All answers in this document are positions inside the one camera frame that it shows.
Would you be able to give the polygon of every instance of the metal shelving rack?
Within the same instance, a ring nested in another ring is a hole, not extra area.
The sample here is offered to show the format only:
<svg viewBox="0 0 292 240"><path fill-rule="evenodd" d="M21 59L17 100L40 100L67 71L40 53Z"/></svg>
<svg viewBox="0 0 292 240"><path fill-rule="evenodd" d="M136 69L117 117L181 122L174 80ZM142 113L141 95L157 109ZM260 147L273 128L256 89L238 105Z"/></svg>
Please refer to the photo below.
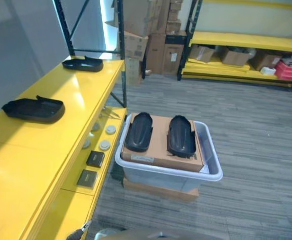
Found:
<svg viewBox="0 0 292 240"><path fill-rule="evenodd" d="M274 7L292 10L292 4L280 4L275 2L259 1L219 1L205 0L205 2L228 2L230 4L247 4L260 7ZM192 0L189 17L186 25L186 41L182 53L180 65L177 72L178 81L181 78L212 79L219 81L232 81L242 83L255 83L291 87L292 80L279 79L275 75L262 75L259 71L250 69L245 73L217 71L216 69L196 69L188 62L191 44L235 46L246 48L257 48L276 51L292 52L292 38L252 35L228 32L200 32L195 31L203 0Z"/></svg>
<svg viewBox="0 0 292 240"><path fill-rule="evenodd" d="M203 2L203 0L192 0L191 1L189 16L188 16L187 25L186 25L186 41L184 44L184 49L182 51L181 60L180 60L180 64L179 64L179 68L178 68L178 72L177 72L178 81L181 80L181 72L182 72L182 69L185 67L185 64L187 62L187 59L188 59L188 56L190 53L189 44L190 44L190 40L192 39L192 37L195 33L195 29L196 29L200 9L202 6L202 2ZM194 16L194 19L192 19L195 7L196 7L195 16Z"/></svg>
<svg viewBox="0 0 292 240"><path fill-rule="evenodd" d="M73 46L72 38L76 32L77 26L80 22L80 19L89 3L89 0L85 0L80 13L77 17L77 20L74 24L73 29L69 32L69 28L66 22L65 14L62 8L61 0L53 0L55 10L58 16L58 20L62 29L62 33L64 35L65 42L68 47L69 54L71 56L76 55L77 52L90 52L90 53L109 53L109 54L119 54L120 59L125 59L125 42L124 42L124 21L123 21L123 3L122 0L116 0L118 6L118 31L119 31L119 50L109 51L109 50L102 50L102 49L83 49L83 48L76 48ZM121 81L122 81L122 96L123 101L121 101L113 92L110 95L123 107L127 107L127 87L126 87L126 73L125 71L121 72Z"/></svg>

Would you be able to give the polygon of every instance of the plastic storage bin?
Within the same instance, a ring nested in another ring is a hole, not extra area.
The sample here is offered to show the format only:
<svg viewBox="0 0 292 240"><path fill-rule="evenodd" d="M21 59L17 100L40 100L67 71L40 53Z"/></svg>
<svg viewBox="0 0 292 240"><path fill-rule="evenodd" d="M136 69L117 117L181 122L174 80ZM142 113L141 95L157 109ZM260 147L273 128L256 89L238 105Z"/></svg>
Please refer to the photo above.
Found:
<svg viewBox="0 0 292 240"><path fill-rule="evenodd" d="M280 61L276 66L275 75L280 80L292 81L292 66L287 66L285 63Z"/></svg>
<svg viewBox="0 0 292 240"><path fill-rule="evenodd" d="M216 182L222 179L222 169L214 144L212 143L208 126L200 121L195 121L205 164L200 172L152 166L121 159L121 149L129 128L130 118L131 115L127 117L124 123L124 129L115 155L115 161L123 167L128 181L187 192L199 187L205 181Z"/></svg>

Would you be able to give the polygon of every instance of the blurry object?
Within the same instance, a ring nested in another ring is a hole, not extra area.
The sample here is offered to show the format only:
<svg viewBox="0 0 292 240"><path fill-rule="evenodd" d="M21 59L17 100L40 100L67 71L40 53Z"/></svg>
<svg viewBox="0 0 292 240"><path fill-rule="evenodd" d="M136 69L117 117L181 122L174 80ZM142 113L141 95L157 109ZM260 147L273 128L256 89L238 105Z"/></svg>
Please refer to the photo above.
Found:
<svg viewBox="0 0 292 240"><path fill-rule="evenodd" d="M192 44L189 57L208 63L214 54L215 46Z"/></svg>
<svg viewBox="0 0 292 240"><path fill-rule="evenodd" d="M249 59L249 53L244 47L224 46L220 58L223 64L244 66Z"/></svg>
<svg viewBox="0 0 292 240"><path fill-rule="evenodd" d="M179 10L169 10L168 21L177 21L178 14L179 14Z"/></svg>
<svg viewBox="0 0 292 240"><path fill-rule="evenodd" d="M146 76L150 76L152 74L152 70L148 69L146 70Z"/></svg>
<svg viewBox="0 0 292 240"><path fill-rule="evenodd" d="M292 55L290 57L282 57L281 60L287 66L292 65Z"/></svg>
<svg viewBox="0 0 292 240"><path fill-rule="evenodd" d="M276 69L274 68L269 68L264 66L261 70L260 73L263 75L275 75Z"/></svg>
<svg viewBox="0 0 292 240"><path fill-rule="evenodd" d="M253 47L247 48L247 52L249 54L249 59L252 59L256 55L256 49Z"/></svg>
<svg viewBox="0 0 292 240"><path fill-rule="evenodd" d="M284 62L280 61L276 66L275 75L280 80L292 81L292 66L287 66Z"/></svg>
<svg viewBox="0 0 292 240"><path fill-rule="evenodd" d="M167 34L178 34L181 27L181 21L167 21L166 33Z"/></svg>
<svg viewBox="0 0 292 240"><path fill-rule="evenodd" d="M103 68L102 59L85 56L85 59L74 58L62 62L62 66L71 70L99 72Z"/></svg>
<svg viewBox="0 0 292 240"><path fill-rule="evenodd" d="M275 51L258 49L254 58L249 63L257 70L260 71L263 67L274 68L281 55Z"/></svg>
<svg viewBox="0 0 292 240"><path fill-rule="evenodd" d="M162 60L165 49L165 34L152 34L147 47L146 68L155 74L161 74Z"/></svg>
<svg viewBox="0 0 292 240"><path fill-rule="evenodd" d="M181 2L172 2L170 4L170 10L181 10Z"/></svg>

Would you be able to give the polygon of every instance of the stacked cardboard boxes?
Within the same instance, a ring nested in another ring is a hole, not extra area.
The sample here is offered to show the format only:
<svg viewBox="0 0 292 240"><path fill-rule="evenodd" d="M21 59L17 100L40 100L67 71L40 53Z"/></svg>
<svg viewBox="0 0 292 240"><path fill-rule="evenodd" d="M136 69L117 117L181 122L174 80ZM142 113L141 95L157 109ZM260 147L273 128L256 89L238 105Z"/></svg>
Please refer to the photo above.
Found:
<svg viewBox="0 0 292 240"><path fill-rule="evenodd" d="M165 31L169 12L170 2L168 0L123 0L124 30L125 30L125 58L126 58L126 79L128 84L140 82L140 61L143 60L147 42L151 43L152 51L148 44L147 50L151 58L162 59L162 53L157 53L158 43L164 45ZM111 25L117 27L117 6L113 2L114 21Z"/></svg>
<svg viewBox="0 0 292 240"><path fill-rule="evenodd" d="M146 68L155 74L177 74L186 36L178 19L181 5L182 0L164 0L161 5L162 28L150 35L146 52Z"/></svg>

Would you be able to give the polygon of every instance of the brown cardboard box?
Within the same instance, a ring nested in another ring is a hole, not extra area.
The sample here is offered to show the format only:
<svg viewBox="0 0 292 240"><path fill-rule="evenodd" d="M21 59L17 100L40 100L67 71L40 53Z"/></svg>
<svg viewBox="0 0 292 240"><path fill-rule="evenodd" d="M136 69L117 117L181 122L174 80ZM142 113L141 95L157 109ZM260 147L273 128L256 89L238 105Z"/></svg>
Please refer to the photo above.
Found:
<svg viewBox="0 0 292 240"><path fill-rule="evenodd" d="M184 46L179 44L165 44L161 73L176 75Z"/></svg>
<svg viewBox="0 0 292 240"><path fill-rule="evenodd" d="M178 14L179 14L179 10L169 10L168 21L177 21Z"/></svg>
<svg viewBox="0 0 292 240"><path fill-rule="evenodd" d="M157 31L162 4L163 0L123 0L125 31L142 37ZM114 26L118 27L116 4L114 7Z"/></svg>
<svg viewBox="0 0 292 240"><path fill-rule="evenodd" d="M274 68L281 55L275 51L258 49L256 55L249 60L249 63L257 70L260 71L263 67Z"/></svg>
<svg viewBox="0 0 292 240"><path fill-rule="evenodd" d="M167 34L177 34L180 31L181 22L177 21L167 21L166 33Z"/></svg>
<svg viewBox="0 0 292 240"><path fill-rule="evenodd" d="M223 64L244 66L248 61L249 54L244 52L231 51L228 47L224 46L221 49L220 58Z"/></svg>
<svg viewBox="0 0 292 240"><path fill-rule="evenodd" d="M149 193L151 195L156 195L162 198L170 198L183 202L192 202L199 197L199 191L197 188L194 188L193 190L190 191L176 191L162 187L149 186L141 183L130 182L125 177L123 179L123 184L124 188L129 190Z"/></svg>
<svg viewBox="0 0 292 240"><path fill-rule="evenodd" d="M196 60L208 63L213 53L214 53L213 48L209 48L207 46L201 46L198 44L192 44L189 57L191 59L196 59Z"/></svg>
<svg viewBox="0 0 292 240"><path fill-rule="evenodd" d="M152 70L154 74L161 74L162 59L165 50L165 34L152 34L147 46L146 69Z"/></svg>
<svg viewBox="0 0 292 240"><path fill-rule="evenodd" d="M125 57L142 61L144 58L148 37L141 37L125 31Z"/></svg>
<svg viewBox="0 0 292 240"><path fill-rule="evenodd" d="M171 3L170 10L181 10L181 2Z"/></svg>
<svg viewBox="0 0 292 240"><path fill-rule="evenodd" d="M139 85L141 82L141 66L138 59L125 58L126 84L130 86Z"/></svg>
<svg viewBox="0 0 292 240"><path fill-rule="evenodd" d="M131 123L137 113L131 116ZM121 158L126 161L160 166L170 169L180 169L192 172L199 172L203 167L200 142L196 132L196 152L190 158L173 156L167 150L167 134L172 118L152 115L152 135L149 148L145 152L134 152L123 146ZM191 128L196 131L193 121L190 121Z"/></svg>
<svg viewBox="0 0 292 240"><path fill-rule="evenodd" d="M161 0L161 8L158 17L158 24L157 29L153 32L154 34L165 34L166 33L166 26L167 26L167 19L169 13L170 3L167 0Z"/></svg>

